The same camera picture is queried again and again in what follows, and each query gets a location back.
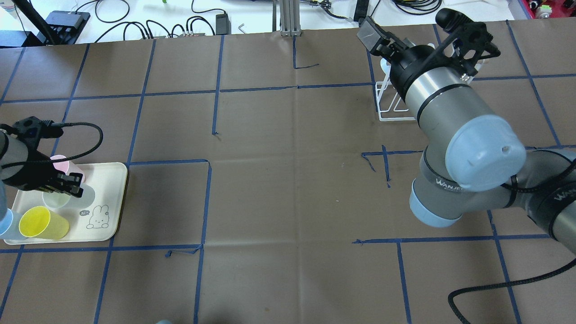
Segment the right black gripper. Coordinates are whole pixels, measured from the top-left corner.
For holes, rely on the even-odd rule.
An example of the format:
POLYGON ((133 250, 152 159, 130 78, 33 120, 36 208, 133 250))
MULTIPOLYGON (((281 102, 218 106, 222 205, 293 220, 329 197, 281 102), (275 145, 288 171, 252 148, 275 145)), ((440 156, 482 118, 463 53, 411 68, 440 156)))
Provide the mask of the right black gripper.
POLYGON ((371 55, 383 57, 391 64, 391 84, 406 93, 416 79, 434 68, 451 68, 457 75, 475 76, 477 62, 499 57, 486 23, 473 21, 464 13, 443 8, 436 14, 436 24, 448 37, 436 49, 429 45, 410 46, 367 16, 357 37, 371 55))

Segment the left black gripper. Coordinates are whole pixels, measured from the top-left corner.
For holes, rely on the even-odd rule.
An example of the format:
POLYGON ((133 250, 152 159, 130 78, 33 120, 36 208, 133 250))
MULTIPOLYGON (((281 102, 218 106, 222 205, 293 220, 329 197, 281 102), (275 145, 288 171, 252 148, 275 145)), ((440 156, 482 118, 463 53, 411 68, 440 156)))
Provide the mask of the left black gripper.
POLYGON ((81 197, 81 174, 66 175, 52 165, 55 161, 38 151, 43 138, 59 138, 64 123, 35 116, 1 125, 1 181, 21 191, 67 193, 81 197))

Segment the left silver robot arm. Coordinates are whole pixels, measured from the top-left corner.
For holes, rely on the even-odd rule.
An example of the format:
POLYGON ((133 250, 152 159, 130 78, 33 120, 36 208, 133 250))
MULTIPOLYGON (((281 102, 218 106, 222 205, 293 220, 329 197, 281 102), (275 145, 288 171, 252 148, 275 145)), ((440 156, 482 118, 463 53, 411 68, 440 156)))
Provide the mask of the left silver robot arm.
POLYGON ((15 187, 22 191, 38 190, 46 193, 67 194, 80 198, 84 194, 81 188, 82 175, 55 168, 56 162, 66 162, 86 156, 95 148, 76 156, 52 160, 38 151, 43 138, 59 138, 64 127, 74 123, 56 123, 28 117, 15 122, 12 126, 1 125, 1 216, 8 210, 5 187, 15 187))

